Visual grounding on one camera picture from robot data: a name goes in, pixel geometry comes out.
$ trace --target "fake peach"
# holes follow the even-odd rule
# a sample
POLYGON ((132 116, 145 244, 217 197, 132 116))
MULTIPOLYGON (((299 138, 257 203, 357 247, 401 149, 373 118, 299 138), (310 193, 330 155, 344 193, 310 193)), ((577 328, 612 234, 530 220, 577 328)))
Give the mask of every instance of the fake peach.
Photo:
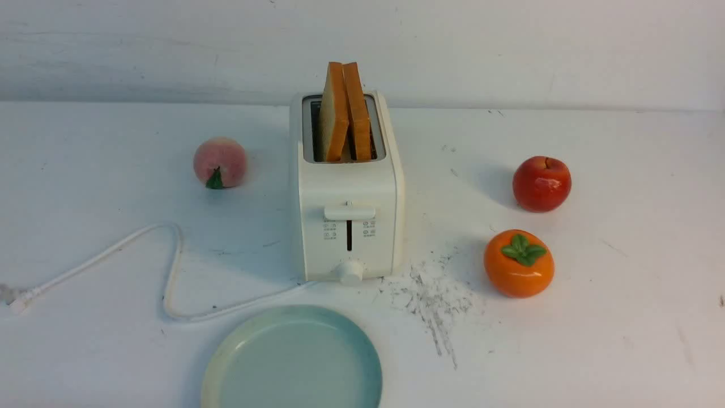
POLYGON ((194 154, 194 173, 210 189, 236 187, 247 172, 247 153, 228 137, 202 143, 194 154))

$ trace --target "white cord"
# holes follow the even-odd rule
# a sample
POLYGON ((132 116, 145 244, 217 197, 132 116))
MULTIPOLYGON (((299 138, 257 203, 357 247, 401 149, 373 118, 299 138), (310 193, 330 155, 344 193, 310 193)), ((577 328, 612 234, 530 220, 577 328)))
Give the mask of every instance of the white cord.
MULTIPOLYGON (((307 288, 314 284, 314 282, 306 282, 303 285, 295 285, 293 287, 280 290, 279 292, 271 293, 269 295, 263 295, 259 298, 253 298, 248 301, 242 301, 239 303, 235 303, 232 306, 228 306, 222 309, 214 309, 212 311, 209 311, 207 313, 201 313, 201 314, 179 314, 178 312, 174 311, 171 308, 171 303, 173 299, 173 288, 174 288, 174 281, 176 281, 176 265, 179 261, 179 258, 181 257, 181 246, 182 246, 182 238, 181 238, 181 229, 178 225, 174 223, 167 223, 167 224, 152 224, 148 225, 146 227, 140 228, 136 230, 135 232, 128 235, 126 238, 123 238, 121 241, 116 242, 115 244, 109 246, 106 250, 99 253, 98 255, 94 256, 93 258, 87 260, 80 266, 77 266, 58 277, 38 286, 33 289, 24 290, 20 293, 17 293, 17 290, 15 291, 15 294, 12 295, 14 300, 10 303, 10 308, 12 309, 13 313, 15 314, 21 314, 30 304, 33 299, 39 297, 43 293, 47 292, 54 286, 57 286, 66 280, 70 279, 71 277, 74 277, 75 275, 81 273, 82 271, 86 270, 91 265, 94 265, 95 263, 101 261, 103 258, 106 258, 109 254, 114 253, 116 250, 121 248, 122 246, 130 243, 131 241, 134 241, 136 238, 140 237, 143 234, 146 234, 147 232, 156 229, 156 228, 164 228, 167 227, 171 229, 171 231, 174 234, 174 257, 171 261, 171 267, 169 271, 169 276, 166 280, 166 288, 164 290, 164 311, 166 314, 168 314, 170 317, 176 320, 182 320, 185 322, 199 322, 202 320, 208 320, 212 319, 214 317, 219 317, 223 314, 231 313, 233 311, 238 311, 250 306, 257 305, 259 303, 262 303, 264 301, 271 301, 273 299, 279 299, 283 295, 291 295, 292 293, 295 293, 297 291, 300 291, 304 288, 307 288)), ((11 296, 10 289, 5 286, 2 289, 4 292, 11 296)))

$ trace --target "white toaster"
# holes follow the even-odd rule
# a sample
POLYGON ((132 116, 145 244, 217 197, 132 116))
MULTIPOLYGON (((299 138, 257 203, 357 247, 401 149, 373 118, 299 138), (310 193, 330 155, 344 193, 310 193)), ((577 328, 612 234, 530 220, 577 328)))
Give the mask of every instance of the white toaster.
POLYGON ((321 101, 299 94, 289 110, 293 267, 306 281, 345 285, 388 276, 402 264, 405 179, 387 104, 365 93, 372 160, 326 163, 315 161, 321 101))

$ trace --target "light blue plate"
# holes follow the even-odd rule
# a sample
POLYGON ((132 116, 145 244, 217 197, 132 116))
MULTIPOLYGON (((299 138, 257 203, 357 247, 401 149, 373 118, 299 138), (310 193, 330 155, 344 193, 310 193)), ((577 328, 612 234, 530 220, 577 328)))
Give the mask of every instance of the light blue plate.
POLYGON ((383 373, 368 336, 318 306, 268 309, 219 346, 202 408, 377 408, 383 373))

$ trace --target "toaster knob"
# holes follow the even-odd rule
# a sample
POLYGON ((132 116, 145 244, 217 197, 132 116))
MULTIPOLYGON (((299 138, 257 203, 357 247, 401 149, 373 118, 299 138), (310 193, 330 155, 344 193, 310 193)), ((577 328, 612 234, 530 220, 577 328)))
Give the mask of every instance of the toaster knob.
POLYGON ((363 280, 363 265, 358 261, 345 261, 336 268, 340 283, 353 286, 363 280))

